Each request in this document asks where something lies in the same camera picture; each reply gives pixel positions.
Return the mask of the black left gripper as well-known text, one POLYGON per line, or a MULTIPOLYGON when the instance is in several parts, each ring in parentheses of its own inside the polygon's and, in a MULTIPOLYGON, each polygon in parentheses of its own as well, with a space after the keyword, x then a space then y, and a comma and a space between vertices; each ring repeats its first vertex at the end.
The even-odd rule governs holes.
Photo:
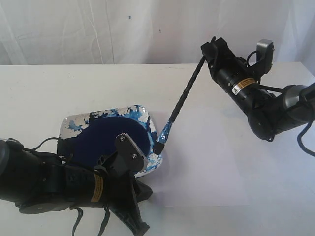
POLYGON ((63 207, 109 209, 133 234, 145 234, 150 226, 142 221, 138 203, 149 199, 151 187, 135 180, 131 170, 64 168, 63 207))

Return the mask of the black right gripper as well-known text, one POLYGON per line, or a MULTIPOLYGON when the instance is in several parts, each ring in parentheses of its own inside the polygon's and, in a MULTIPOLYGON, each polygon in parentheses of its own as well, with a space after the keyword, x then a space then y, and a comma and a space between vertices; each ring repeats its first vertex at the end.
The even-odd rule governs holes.
POLYGON ((258 65, 249 65, 243 57, 236 56, 223 38, 215 36, 201 46, 212 79, 234 101, 260 101, 258 81, 261 72, 258 65))

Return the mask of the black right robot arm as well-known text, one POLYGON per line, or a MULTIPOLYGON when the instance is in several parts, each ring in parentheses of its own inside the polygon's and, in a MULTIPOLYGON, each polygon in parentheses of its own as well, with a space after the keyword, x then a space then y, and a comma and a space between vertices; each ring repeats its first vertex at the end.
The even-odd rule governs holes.
POLYGON ((260 139, 273 141, 277 134, 315 119, 315 86, 264 86, 261 77, 272 67, 273 41, 257 43, 256 63, 237 57, 223 38, 201 46, 210 75, 247 116, 249 126, 260 139))

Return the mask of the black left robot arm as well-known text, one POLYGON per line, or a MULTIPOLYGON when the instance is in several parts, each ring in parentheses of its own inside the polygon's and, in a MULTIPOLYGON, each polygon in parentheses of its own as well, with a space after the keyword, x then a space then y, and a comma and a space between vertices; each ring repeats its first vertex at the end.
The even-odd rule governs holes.
POLYGON ((76 210, 77 223, 84 208, 102 208, 99 235, 114 214, 135 236, 142 236, 149 225, 142 220, 138 204, 152 195, 152 189, 135 177, 144 168, 143 152, 126 134, 122 138, 116 151, 100 157, 93 168, 27 149, 15 139, 1 140, 0 197, 22 214, 76 210))

